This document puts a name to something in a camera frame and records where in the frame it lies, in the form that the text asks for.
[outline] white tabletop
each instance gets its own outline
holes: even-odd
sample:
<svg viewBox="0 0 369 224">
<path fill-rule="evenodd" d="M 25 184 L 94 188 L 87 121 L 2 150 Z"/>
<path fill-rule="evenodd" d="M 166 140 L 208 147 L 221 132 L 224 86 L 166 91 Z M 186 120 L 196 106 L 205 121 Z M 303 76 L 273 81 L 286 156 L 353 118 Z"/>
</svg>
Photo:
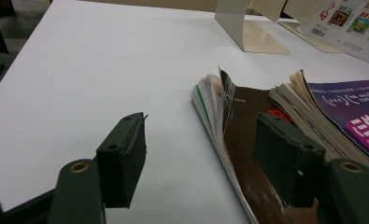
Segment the white tabletop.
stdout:
<svg viewBox="0 0 369 224">
<path fill-rule="evenodd" d="M 369 79 L 369 63 L 263 25 L 291 55 L 243 52 L 214 13 L 53 1 L 0 83 L 4 210 L 53 189 L 65 164 L 93 158 L 121 118 L 144 112 L 146 164 L 131 209 L 107 209 L 107 223 L 248 223 L 192 106 L 193 85 L 218 66 L 259 89 L 299 69 L 310 81 Z"/>
</svg>

